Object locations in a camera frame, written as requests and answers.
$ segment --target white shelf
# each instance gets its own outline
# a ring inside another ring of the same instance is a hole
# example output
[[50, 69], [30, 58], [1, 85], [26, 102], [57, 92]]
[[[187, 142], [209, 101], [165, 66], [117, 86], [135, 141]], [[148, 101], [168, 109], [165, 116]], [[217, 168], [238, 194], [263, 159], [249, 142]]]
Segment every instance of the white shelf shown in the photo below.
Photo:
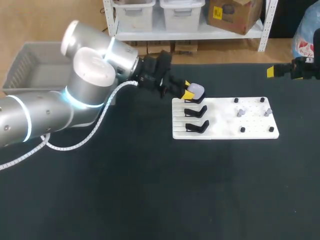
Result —
[[263, 24], [260, 19], [246, 35], [240, 35], [210, 26], [207, 24], [203, 11], [201, 12], [197, 32], [167, 32], [163, 9], [159, 6], [155, 6], [153, 12], [152, 32], [124, 32], [121, 29], [121, 24], [119, 24], [117, 26], [115, 37], [121, 41], [259, 39], [263, 32]]
[[103, 0], [105, 18], [110, 36], [114, 36], [121, 41], [163, 41], [163, 40], [209, 40], [209, 39], [260, 39], [258, 51], [264, 52], [267, 46], [269, 33], [276, 13], [278, 0], [266, 0], [266, 16], [264, 25], [259, 19], [257, 23], [246, 35], [229, 32], [207, 24], [207, 14], [204, 12], [208, 8], [209, 1], [202, 8], [197, 32], [167, 32], [165, 26], [164, 11], [156, 0], [153, 14], [152, 32], [125, 32], [121, 29], [117, 18], [114, 19], [114, 9], [111, 0]]

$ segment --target black mat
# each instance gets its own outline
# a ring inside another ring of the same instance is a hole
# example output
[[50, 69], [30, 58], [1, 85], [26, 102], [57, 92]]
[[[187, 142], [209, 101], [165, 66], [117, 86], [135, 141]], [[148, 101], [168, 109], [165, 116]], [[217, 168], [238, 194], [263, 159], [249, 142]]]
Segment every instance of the black mat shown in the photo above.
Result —
[[[0, 171], [0, 239], [318, 240], [320, 82], [266, 79], [268, 67], [173, 71], [208, 97], [268, 97], [279, 139], [174, 140], [170, 98], [128, 87], [84, 147], [46, 148]], [[38, 142], [1, 148], [0, 162]]]

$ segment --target plastic bag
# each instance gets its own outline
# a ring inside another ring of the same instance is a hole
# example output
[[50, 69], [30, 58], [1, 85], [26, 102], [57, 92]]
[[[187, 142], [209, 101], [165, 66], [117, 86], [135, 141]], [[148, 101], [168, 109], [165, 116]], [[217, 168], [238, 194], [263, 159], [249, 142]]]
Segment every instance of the plastic bag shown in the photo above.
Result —
[[293, 56], [314, 58], [314, 33], [320, 28], [320, 0], [311, 5], [293, 38]]

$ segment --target white cable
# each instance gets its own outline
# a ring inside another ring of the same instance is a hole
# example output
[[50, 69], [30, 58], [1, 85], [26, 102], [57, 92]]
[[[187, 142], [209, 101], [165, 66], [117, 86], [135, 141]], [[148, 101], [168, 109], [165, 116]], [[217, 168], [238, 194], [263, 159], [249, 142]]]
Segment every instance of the white cable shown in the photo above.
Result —
[[35, 154], [36, 152], [38, 152], [40, 149], [42, 149], [48, 143], [49, 139], [50, 139], [50, 133], [48, 133], [47, 135], [45, 135], [45, 137], [43, 137], [43, 139], [42, 139], [43, 142], [42, 143], [40, 143], [37, 147], [35, 147], [34, 149], [29, 151], [25, 155], [15, 159], [15, 160], [12, 160], [12, 161], [10, 161], [8, 163], [0, 165], [0, 171], [4, 170], [4, 169], [7, 169], [7, 168], [10, 168], [10, 167], [22, 162], [23, 160], [27, 159], [31, 155]]
[[81, 142], [79, 142], [78, 144], [76, 145], [73, 145], [73, 146], [69, 146], [69, 147], [58, 147], [58, 146], [54, 146], [52, 145], [51, 143], [47, 142], [46, 145], [51, 148], [51, 149], [54, 149], [54, 150], [57, 150], [57, 151], [72, 151], [72, 150], [75, 150], [77, 148], [80, 148], [81, 146], [83, 146], [84, 144], [86, 144], [92, 137], [93, 135], [96, 133], [96, 131], [98, 130], [98, 128], [100, 127], [100, 124], [102, 123], [105, 115], [106, 115], [106, 112], [112, 102], [112, 100], [114, 99], [115, 95], [117, 94], [117, 92], [123, 88], [124, 86], [127, 86], [127, 85], [134, 85], [134, 86], [138, 86], [138, 82], [137, 81], [125, 81], [123, 83], [121, 83], [118, 87], [116, 87], [116, 89], [112, 92], [112, 94], [110, 95], [108, 101], [106, 102], [106, 105], [101, 113], [101, 116], [99, 117], [99, 120], [98, 122], [96, 123], [96, 125], [94, 126], [93, 130], [90, 132], [90, 134], [84, 139], [82, 140]]

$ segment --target white board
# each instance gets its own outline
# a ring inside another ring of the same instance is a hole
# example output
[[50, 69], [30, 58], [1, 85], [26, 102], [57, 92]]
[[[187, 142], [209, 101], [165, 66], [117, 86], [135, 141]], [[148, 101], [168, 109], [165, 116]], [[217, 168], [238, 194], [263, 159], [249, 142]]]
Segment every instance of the white board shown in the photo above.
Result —
[[[272, 109], [269, 101], [264, 97], [234, 97], [205, 98], [201, 104], [185, 102], [182, 99], [172, 100], [172, 136], [174, 139], [189, 140], [241, 140], [241, 139], [277, 139], [279, 131], [273, 113], [265, 116], [268, 109]], [[203, 106], [207, 111], [202, 118], [190, 117], [185, 109], [200, 111]], [[245, 114], [238, 117], [239, 110]], [[186, 124], [202, 126], [209, 120], [209, 127], [204, 133], [186, 130]]]

